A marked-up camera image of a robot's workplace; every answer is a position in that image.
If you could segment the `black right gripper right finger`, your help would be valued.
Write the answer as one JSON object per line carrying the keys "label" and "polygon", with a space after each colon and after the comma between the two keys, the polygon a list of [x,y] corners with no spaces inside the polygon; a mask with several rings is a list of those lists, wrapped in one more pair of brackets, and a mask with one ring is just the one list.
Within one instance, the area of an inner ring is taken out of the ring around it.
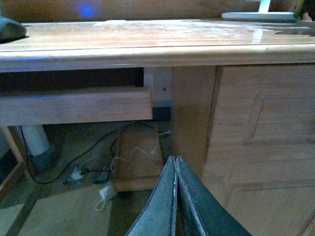
{"label": "black right gripper right finger", "polygon": [[216,200],[183,158],[176,159],[181,223],[185,236],[249,236]]}

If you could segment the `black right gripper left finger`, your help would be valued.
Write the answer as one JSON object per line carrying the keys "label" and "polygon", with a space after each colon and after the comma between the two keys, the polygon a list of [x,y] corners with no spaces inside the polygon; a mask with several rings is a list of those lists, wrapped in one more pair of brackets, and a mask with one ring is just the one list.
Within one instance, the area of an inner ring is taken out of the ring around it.
{"label": "black right gripper left finger", "polygon": [[127,236],[174,236],[176,232],[178,174],[170,156],[147,201]]}

